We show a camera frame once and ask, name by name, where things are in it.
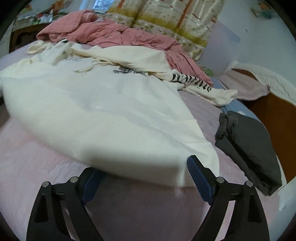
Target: window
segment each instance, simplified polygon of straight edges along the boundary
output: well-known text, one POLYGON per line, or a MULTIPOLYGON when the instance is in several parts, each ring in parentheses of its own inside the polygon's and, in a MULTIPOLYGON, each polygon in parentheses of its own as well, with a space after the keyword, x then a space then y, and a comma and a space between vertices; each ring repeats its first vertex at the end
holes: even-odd
POLYGON ((114 0, 95 0, 92 9, 96 12, 107 12, 114 0))

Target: mattress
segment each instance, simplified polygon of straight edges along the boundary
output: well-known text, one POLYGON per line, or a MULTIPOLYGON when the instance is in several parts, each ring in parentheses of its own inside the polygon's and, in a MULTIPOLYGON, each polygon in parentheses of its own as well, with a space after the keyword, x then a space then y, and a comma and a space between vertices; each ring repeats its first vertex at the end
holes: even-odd
MULTIPOLYGON (((0 69, 25 56, 28 46, 0 59, 0 69)), ((186 92, 179 92, 205 138, 219 157, 220 176, 228 182, 243 184, 247 178, 239 167, 216 148, 215 133, 220 109, 186 92)), ((30 212, 40 185, 66 182, 87 167, 37 141, 0 107, 0 211, 20 240, 25 240, 30 212)), ((264 196, 258 192, 268 225, 276 222, 278 192, 264 196)), ((234 202, 229 208, 217 240, 227 230, 234 202)), ((196 188, 169 188, 107 175, 95 198, 86 209, 106 241, 118 240, 191 240, 201 225, 209 205, 196 188)), ((77 240, 70 218, 64 214, 71 237, 77 240)))

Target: curtain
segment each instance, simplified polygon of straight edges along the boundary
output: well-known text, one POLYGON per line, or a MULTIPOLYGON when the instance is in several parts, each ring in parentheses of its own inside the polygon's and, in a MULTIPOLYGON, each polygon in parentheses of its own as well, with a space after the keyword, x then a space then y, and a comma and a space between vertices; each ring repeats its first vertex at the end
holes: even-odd
POLYGON ((132 28, 175 38, 197 61, 224 0, 115 0, 108 18, 132 28))

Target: silver screw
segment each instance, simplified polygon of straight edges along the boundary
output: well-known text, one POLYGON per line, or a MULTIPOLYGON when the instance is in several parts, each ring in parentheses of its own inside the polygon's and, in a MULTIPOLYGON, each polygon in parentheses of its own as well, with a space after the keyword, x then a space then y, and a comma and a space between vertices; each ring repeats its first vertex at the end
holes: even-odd
POLYGON ((224 183, 225 179, 223 177, 217 177, 216 181, 219 183, 224 183))
POLYGON ((76 183, 78 181, 78 177, 71 177, 70 182, 76 183))
POLYGON ((252 183, 251 181, 246 181, 246 185, 247 185, 248 187, 252 187, 252 186, 253 186, 253 183, 252 183))
POLYGON ((44 187, 44 188, 46 188, 48 185, 49 185, 49 182, 48 181, 42 183, 42 187, 44 187))

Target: blue fabric with white flower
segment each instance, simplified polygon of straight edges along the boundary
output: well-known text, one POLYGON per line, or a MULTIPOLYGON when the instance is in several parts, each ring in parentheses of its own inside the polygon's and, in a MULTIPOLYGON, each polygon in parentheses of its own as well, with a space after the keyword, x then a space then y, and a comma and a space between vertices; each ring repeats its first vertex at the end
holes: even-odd
MULTIPOLYGON (((218 79, 211 78, 211 81, 213 81, 214 83, 214 88, 224 89, 218 79)), ((227 111, 231 110, 240 113, 241 115, 245 115, 260 121, 259 118, 252 111, 250 111, 243 103, 236 99, 231 101, 228 105, 222 106, 220 109, 224 114, 227 114, 227 111)))

